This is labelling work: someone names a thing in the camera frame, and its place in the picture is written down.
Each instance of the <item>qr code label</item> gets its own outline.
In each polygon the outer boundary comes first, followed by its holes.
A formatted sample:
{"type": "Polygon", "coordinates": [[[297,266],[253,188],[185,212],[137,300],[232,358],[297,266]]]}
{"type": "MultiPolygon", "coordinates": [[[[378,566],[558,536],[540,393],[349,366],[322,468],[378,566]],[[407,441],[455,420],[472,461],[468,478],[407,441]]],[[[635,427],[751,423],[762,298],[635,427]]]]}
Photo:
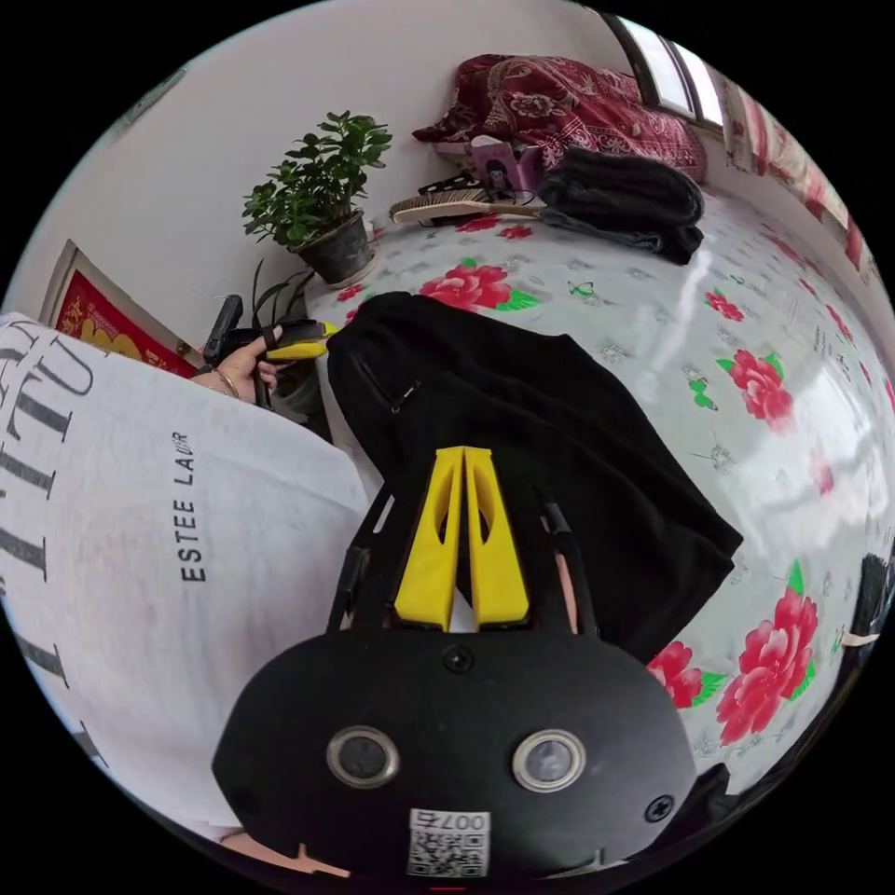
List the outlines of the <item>qr code label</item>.
{"type": "Polygon", "coordinates": [[[491,815],[487,811],[410,812],[410,876],[488,875],[491,815]]]}

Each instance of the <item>black jacket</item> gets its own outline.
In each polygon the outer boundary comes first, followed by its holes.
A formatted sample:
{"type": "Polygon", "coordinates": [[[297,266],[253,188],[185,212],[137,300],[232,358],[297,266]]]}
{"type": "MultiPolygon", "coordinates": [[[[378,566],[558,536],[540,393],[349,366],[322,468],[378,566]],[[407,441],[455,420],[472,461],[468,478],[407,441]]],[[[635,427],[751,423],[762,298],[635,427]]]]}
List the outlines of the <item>black jacket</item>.
{"type": "Polygon", "coordinates": [[[330,338],[328,363],[345,420],[386,483],[457,445],[491,448],[520,481],[546,481],[579,544],[602,636],[640,660],[732,570],[741,535],[569,336],[389,293],[330,338]]]}

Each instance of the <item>wooden brush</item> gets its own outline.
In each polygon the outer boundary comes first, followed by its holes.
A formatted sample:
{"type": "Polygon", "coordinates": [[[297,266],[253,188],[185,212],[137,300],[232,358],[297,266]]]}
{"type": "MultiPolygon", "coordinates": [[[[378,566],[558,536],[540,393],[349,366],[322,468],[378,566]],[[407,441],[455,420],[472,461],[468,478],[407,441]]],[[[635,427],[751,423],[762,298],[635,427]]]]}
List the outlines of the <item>wooden brush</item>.
{"type": "Polygon", "coordinates": [[[389,217],[395,224],[431,221],[435,217],[462,217],[465,214],[519,214],[540,217],[542,208],[515,205],[513,202],[488,202],[483,189],[449,189],[441,193],[415,196],[395,203],[389,217]]]}

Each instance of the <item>red poster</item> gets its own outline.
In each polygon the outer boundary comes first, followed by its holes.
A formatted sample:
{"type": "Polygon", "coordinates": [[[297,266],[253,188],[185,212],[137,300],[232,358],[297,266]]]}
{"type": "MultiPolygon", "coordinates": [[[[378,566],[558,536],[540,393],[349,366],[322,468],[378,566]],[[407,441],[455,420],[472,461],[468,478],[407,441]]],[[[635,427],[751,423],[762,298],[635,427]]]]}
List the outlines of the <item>red poster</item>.
{"type": "Polygon", "coordinates": [[[102,351],[123,354],[177,376],[196,375],[191,363],[129,320],[78,270],[72,275],[62,300],[56,329],[102,351]]]}

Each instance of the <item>white t-shirt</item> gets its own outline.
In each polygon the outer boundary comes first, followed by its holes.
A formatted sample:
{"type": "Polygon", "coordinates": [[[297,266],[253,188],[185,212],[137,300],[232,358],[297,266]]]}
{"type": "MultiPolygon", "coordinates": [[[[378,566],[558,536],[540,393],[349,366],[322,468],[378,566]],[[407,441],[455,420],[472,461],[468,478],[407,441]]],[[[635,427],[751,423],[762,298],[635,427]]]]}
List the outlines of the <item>white t-shirt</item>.
{"type": "Polygon", "coordinates": [[[275,414],[0,317],[0,585],[62,722],[137,798],[213,838],[242,687],[323,632],[368,500],[275,414]]]}

